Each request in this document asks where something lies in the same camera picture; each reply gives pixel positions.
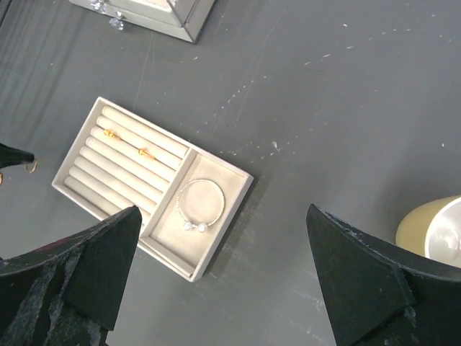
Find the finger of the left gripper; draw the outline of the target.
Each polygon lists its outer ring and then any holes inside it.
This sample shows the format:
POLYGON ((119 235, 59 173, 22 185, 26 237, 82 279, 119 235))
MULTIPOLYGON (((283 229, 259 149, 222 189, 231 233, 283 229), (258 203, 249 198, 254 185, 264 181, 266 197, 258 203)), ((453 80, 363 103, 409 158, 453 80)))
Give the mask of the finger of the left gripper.
POLYGON ((0 169, 31 164, 34 161, 34 154, 0 143, 0 169))

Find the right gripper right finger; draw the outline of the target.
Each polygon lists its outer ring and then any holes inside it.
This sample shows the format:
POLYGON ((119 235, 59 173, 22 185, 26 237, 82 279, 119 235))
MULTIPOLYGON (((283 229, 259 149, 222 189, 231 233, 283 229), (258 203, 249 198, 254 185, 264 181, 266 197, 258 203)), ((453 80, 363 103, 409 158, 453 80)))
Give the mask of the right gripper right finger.
POLYGON ((337 345, 459 345, 460 269, 312 204, 310 248, 337 345))

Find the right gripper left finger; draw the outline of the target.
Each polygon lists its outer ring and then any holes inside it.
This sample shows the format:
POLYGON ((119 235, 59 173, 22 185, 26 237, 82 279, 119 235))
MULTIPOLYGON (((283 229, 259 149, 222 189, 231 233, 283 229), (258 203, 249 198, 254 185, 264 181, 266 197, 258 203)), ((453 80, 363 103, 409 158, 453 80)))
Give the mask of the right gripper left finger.
POLYGON ((2 345, 105 345, 142 217, 126 208, 89 229, 1 261, 2 345))

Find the beige velvet jewelry tray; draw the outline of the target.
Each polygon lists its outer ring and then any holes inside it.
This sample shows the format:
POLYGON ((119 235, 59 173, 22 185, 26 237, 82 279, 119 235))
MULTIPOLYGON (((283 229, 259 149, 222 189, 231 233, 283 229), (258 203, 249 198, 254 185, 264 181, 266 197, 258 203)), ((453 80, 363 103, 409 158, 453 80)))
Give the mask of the beige velvet jewelry tray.
POLYGON ((99 97, 52 185, 99 220, 137 206, 138 247, 195 282, 252 181, 242 169, 99 97))

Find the clear acrylic jewelry box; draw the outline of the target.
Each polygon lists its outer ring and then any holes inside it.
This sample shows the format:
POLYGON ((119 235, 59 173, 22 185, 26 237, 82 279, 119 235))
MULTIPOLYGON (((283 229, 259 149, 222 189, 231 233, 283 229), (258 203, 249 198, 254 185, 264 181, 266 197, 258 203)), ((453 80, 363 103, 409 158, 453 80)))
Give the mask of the clear acrylic jewelry box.
POLYGON ((124 30, 128 22, 195 43, 215 0, 71 0, 71 3, 108 16, 109 24, 119 31, 124 30))

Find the yellow mug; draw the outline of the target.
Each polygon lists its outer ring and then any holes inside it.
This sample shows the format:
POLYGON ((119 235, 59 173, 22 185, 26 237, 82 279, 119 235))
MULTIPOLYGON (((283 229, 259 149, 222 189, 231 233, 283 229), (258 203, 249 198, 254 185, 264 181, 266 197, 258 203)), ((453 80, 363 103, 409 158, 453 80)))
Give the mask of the yellow mug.
POLYGON ((412 210, 399 224, 395 243, 427 259, 460 267, 460 196, 412 210))

